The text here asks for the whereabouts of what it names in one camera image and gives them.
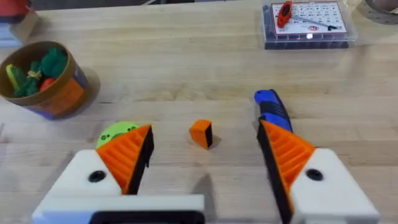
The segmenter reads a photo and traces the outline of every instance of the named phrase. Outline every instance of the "green ball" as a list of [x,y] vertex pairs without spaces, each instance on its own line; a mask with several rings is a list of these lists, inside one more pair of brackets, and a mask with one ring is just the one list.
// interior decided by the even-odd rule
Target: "green ball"
[[99,136],[96,148],[101,147],[110,140],[122,135],[128,131],[138,128],[138,125],[130,121],[120,121],[107,127]]

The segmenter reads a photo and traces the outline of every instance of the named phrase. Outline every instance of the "orange object in case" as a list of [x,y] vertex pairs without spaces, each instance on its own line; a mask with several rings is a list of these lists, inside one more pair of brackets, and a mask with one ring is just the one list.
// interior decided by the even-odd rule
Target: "orange object in case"
[[292,2],[287,1],[281,7],[278,13],[278,21],[277,21],[278,27],[283,28],[291,17],[292,17]]
[[191,138],[201,147],[208,149],[213,144],[211,121],[199,119],[189,129]]
[[145,125],[115,137],[96,151],[122,193],[137,194],[145,165],[149,165],[153,150],[152,126]]

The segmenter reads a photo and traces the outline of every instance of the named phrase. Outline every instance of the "orange block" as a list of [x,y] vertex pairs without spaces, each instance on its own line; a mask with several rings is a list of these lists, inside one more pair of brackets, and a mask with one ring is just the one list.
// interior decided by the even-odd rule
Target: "orange block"
[[137,194],[145,165],[148,166],[153,150],[152,126],[145,125],[112,139],[96,151],[122,193]]
[[289,192],[295,178],[315,150],[308,142],[285,129],[262,120],[279,174]]
[[213,144],[211,121],[199,119],[189,129],[191,138],[201,147],[208,149]]

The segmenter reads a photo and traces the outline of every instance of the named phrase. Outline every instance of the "small orange cube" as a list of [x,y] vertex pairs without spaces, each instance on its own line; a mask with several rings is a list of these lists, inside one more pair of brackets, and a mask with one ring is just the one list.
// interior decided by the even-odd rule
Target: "small orange cube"
[[199,119],[189,129],[192,140],[201,147],[208,149],[213,144],[213,131],[211,121]]

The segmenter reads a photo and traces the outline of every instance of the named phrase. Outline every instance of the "black screw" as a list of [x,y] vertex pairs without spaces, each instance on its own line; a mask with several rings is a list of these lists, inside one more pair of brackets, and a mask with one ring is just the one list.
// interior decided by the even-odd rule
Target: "black screw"
[[323,174],[317,169],[309,169],[306,171],[307,177],[312,180],[321,181],[323,180]]
[[92,182],[92,183],[97,183],[101,180],[103,180],[106,177],[106,174],[104,171],[102,170],[97,170],[94,171],[90,174],[90,176],[88,176],[88,181]]

